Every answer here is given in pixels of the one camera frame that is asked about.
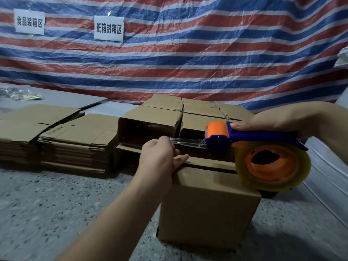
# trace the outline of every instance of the person's left hand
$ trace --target person's left hand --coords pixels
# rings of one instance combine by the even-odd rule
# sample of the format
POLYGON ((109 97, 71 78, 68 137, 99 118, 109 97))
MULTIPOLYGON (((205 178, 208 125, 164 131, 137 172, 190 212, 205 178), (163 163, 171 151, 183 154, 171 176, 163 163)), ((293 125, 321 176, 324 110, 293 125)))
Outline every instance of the person's left hand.
POLYGON ((146 142, 133 180, 141 184, 142 191, 162 198, 172 186, 173 171, 189 158, 188 154, 178 157, 179 153, 167 136, 146 142))

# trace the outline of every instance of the hand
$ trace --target hand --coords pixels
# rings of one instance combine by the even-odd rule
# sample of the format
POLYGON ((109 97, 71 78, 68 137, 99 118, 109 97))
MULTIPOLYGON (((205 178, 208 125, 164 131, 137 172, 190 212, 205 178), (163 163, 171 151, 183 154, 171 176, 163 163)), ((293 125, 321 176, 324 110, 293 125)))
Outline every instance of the hand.
POLYGON ((182 157, 167 136, 145 143, 141 149, 138 170, 133 178, 144 192, 162 198, 172 186, 172 173, 189 158, 182 157))
POLYGON ((295 103, 269 109, 256 114, 253 118, 231 123, 239 131, 265 130, 296 132, 298 138, 315 136, 321 114, 331 103, 312 101, 295 103))

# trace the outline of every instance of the person's right arm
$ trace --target person's right arm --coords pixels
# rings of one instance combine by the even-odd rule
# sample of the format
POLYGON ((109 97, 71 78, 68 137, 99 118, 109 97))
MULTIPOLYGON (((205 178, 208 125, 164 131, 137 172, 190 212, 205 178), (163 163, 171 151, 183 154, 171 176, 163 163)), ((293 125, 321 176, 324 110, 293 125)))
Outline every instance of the person's right arm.
POLYGON ((298 138, 315 136, 348 165, 348 109, 311 101, 269 109, 253 118, 231 123, 240 131, 295 131, 298 138))

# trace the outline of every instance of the speckled floor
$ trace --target speckled floor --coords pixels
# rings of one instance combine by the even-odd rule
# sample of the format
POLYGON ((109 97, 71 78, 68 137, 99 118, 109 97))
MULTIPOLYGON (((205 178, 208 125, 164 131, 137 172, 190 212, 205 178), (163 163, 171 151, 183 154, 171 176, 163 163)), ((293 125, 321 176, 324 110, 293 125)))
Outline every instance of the speckled floor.
MULTIPOLYGON (((0 259, 53 260, 131 178, 0 169, 0 259)), ((348 229, 304 185, 262 199, 235 252, 162 244, 158 216, 157 210, 131 260, 348 260, 348 229)))

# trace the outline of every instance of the strip of clear tape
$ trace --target strip of clear tape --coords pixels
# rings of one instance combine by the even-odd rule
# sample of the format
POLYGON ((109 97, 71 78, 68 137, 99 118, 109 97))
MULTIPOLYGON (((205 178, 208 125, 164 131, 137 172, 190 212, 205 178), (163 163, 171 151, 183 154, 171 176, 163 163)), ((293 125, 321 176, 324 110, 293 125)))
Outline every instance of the strip of clear tape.
POLYGON ((172 144, 189 146, 192 148, 208 149, 204 139, 170 138, 172 144))

